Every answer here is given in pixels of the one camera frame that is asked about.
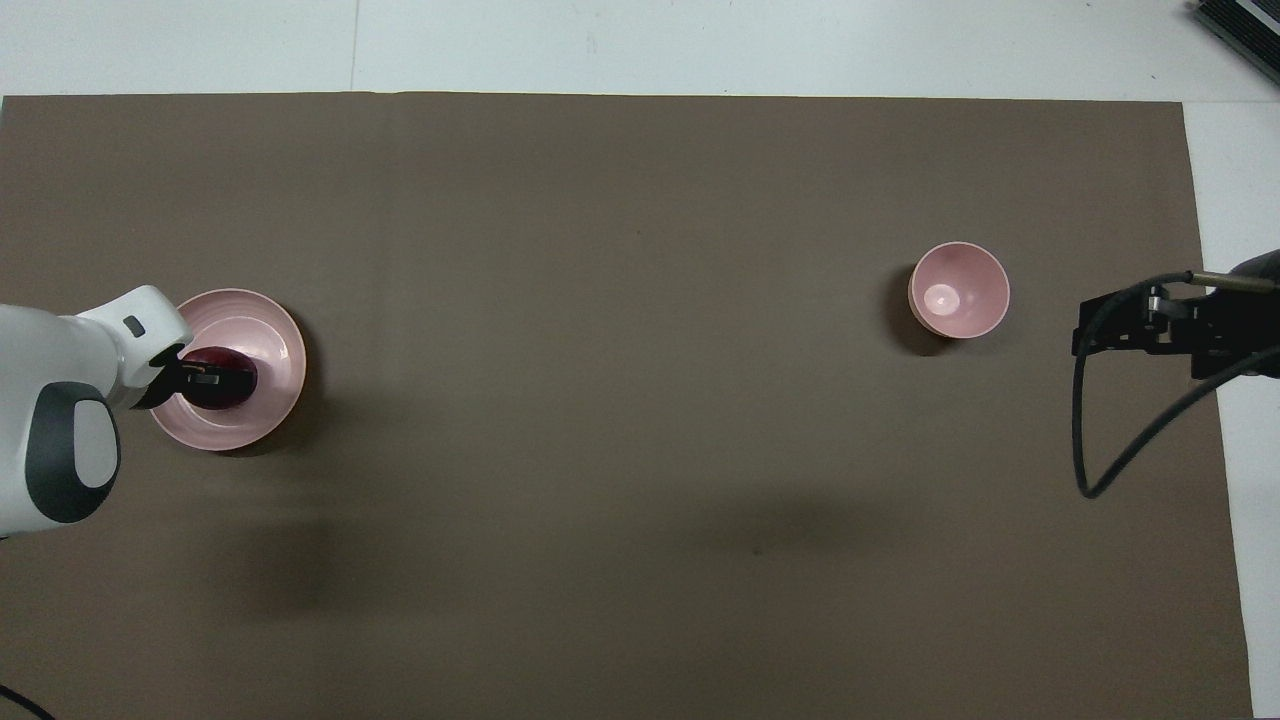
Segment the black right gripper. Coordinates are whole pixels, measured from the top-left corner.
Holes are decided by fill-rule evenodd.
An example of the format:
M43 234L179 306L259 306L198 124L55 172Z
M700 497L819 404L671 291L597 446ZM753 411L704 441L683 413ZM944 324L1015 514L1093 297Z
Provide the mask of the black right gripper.
M1140 351L1189 355L1190 377L1207 380L1256 354L1277 351L1279 251L1238 264L1228 273L1192 272L1192 284L1212 291L1196 300L1174 299L1164 284L1138 293L1117 291L1078 305L1071 354Z

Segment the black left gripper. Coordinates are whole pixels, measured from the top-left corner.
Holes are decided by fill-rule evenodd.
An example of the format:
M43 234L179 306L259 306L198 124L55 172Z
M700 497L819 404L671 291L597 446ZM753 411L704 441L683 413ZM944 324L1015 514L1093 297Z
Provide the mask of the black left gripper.
M184 393L187 387L202 395L251 395L255 391L259 373L252 364L202 364L180 357L184 345L173 345L152 359L148 365L159 373L133 402L134 410L156 409L174 395Z

